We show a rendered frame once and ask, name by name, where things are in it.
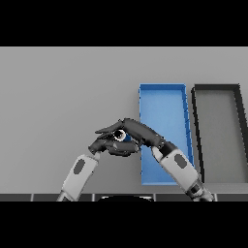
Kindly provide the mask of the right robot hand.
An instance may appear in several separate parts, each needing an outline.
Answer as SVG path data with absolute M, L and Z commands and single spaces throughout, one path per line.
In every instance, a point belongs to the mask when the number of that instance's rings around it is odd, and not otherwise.
M 113 132 L 116 130 L 123 130 L 131 138 L 135 139 L 134 141 L 141 141 L 142 145 L 147 147 L 156 146 L 159 149 L 164 148 L 167 153 L 170 153 L 173 149 L 176 148 L 173 143 L 166 141 L 153 129 L 131 118 L 118 120 L 115 124 L 96 131 L 96 134 L 99 134 L 97 140 L 115 140 L 113 137 Z

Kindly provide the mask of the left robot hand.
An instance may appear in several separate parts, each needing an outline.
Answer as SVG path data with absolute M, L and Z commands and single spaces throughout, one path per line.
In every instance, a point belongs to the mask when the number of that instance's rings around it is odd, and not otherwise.
M 96 139 L 88 146 L 89 151 L 95 155 L 97 152 L 107 151 L 110 155 L 128 157 L 133 153 L 138 153 L 142 142 L 133 140 L 118 141 L 116 139 Z

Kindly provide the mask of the blue bin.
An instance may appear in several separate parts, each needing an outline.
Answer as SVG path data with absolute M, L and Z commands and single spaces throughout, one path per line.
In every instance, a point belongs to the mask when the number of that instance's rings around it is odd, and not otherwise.
M 139 85 L 139 121 L 165 140 L 181 149 L 194 163 L 186 85 L 184 83 L 141 83 Z M 151 149 L 141 147 L 141 184 L 175 185 L 152 156 Z

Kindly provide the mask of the dark grey bin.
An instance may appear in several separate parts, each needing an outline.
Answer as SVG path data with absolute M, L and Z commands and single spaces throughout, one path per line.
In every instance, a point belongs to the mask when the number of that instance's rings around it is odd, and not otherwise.
M 191 90 L 201 180 L 248 183 L 248 126 L 239 84 Z

